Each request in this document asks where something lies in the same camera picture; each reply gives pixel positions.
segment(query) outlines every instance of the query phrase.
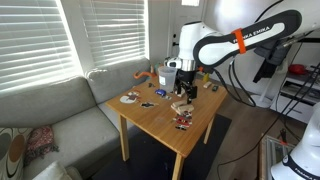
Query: orange object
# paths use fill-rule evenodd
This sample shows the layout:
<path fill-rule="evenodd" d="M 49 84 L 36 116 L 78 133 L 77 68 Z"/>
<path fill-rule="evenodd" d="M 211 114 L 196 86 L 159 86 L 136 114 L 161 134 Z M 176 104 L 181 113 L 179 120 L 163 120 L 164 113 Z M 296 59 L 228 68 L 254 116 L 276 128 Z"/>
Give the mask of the orange object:
<path fill-rule="evenodd" d="M 200 72 L 203 72 L 203 67 L 200 66 L 200 67 L 198 68 L 198 70 L 199 70 Z"/>
<path fill-rule="evenodd" d="M 240 50 L 240 54 L 244 54 L 244 53 L 247 52 L 247 50 L 246 50 L 246 46 L 244 45 L 244 41 L 243 41 L 243 36 L 242 36 L 241 30 L 242 29 L 239 28 L 239 29 L 236 29 L 236 30 L 232 31 L 231 33 L 236 35 L 238 46 L 239 46 L 239 50 Z"/>
<path fill-rule="evenodd" d="M 141 72 L 139 75 L 137 74 L 138 72 L 139 72 L 139 71 L 136 71 L 136 72 L 133 74 L 133 77 L 134 77 L 135 79 L 139 79 L 139 78 L 141 78 L 142 76 L 149 76 L 150 78 L 157 77 L 157 75 L 154 73 L 153 66 L 151 66 L 150 72 Z"/>

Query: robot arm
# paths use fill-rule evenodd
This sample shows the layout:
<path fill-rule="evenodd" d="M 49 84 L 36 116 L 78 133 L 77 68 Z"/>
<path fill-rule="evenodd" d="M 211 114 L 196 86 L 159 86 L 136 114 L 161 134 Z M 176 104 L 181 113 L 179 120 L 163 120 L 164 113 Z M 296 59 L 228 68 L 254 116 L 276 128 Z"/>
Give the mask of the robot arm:
<path fill-rule="evenodd" d="M 197 66 L 212 73 L 210 69 L 231 56 L 272 40 L 319 28 L 319 0 L 283 1 L 270 9 L 259 22 L 227 35 L 212 30 L 202 22 L 189 23 L 181 29 L 179 58 L 182 60 L 176 67 L 184 70 L 187 61 L 195 60 Z"/>

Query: patterned pillow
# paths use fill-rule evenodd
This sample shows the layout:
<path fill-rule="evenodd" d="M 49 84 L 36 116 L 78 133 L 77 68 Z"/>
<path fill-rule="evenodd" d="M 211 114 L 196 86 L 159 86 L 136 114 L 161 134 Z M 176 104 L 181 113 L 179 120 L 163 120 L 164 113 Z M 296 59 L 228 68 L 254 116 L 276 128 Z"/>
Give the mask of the patterned pillow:
<path fill-rule="evenodd" d="M 30 162 L 37 157 L 44 158 L 45 154 L 53 151 L 58 152 L 59 147 L 54 144 L 52 128 L 50 126 L 43 126 L 34 129 L 28 140 L 24 165 L 29 165 Z"/>
<path fill-rule="evenodd" d="M 0 128 L 0 179 L 22 179 L 24 152 L 31 131 Z"/>

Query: table leg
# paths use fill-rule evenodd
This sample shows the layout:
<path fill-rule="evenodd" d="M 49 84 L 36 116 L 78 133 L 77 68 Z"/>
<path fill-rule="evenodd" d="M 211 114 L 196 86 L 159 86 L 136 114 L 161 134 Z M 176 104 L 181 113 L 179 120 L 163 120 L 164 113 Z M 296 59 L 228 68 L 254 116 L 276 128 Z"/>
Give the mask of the table leg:
<path fill-rule="evenodd" d="M 207 144 L 207 142 L 208 142 L 209 135 L 210 135 L 211 128 L 212 128 L 212 124 L 213 124 L 213 120 L 214 120 L 214 116 L 213 116 L 212 120 L 210 121 L 210 123 L 208 124 L 207 132 L 206 132 L 206 135 L 205 135 L 204 140 L 203 140 L 204 144 Z"/>
<path fill-rule="evenodd" d="M 118 116 L 119 127 L 120 127 L 120 141 L 122 149 L 122 159 L 126 161 L 129 159 L 129 143 L 127 133 L 127 120 L 121 115 Z"/>
<path fill-rule="evenodd" d="M 180 154 L 177 154 L 176 162 L 174 164 L 173 175 L 172 175 L 173 180 L 180 179 L 183 162 L 184 162 L 184 157 L 182 157 Z"/>

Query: blue object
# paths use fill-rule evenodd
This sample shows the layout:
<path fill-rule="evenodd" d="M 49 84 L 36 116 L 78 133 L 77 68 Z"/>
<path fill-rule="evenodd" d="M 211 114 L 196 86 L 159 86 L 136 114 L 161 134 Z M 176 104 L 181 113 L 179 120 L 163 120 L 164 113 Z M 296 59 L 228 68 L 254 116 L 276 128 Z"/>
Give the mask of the blue object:
<path fill-rule="evenodd" d="M 161 96 L 165 96 L 166 95 L 166 91 L 163 90 L 163 89 L 157 89 L 155 92 L 156 92 L 156 94 L 159 94 Z"/>

